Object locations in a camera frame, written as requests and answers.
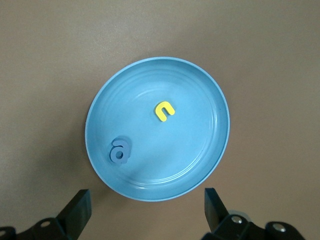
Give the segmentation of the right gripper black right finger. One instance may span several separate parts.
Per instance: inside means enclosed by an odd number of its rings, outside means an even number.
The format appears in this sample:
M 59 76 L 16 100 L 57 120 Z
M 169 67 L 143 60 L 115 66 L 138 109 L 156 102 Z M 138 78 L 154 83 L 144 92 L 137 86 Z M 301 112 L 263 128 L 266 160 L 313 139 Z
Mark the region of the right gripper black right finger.
M 303 240 L 302 234 L 292 225 L 270 221 L 264 228 L 255 225 L 240 214 L 226 209 L 214 188 L 204 190 L 204 213 L 210 228 L 203 240 Z

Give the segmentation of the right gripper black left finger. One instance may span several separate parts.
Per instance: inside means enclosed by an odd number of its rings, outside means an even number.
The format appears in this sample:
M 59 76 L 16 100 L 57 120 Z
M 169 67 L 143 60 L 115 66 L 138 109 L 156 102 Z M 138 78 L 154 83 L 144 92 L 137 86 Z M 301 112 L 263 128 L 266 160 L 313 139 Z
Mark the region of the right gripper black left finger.
M 92 215 L 91 193 L 81 189 L 56 217 L 44 218 L 17 233 L 12 226 L 0 228 L 2 240 L 77 240 Z

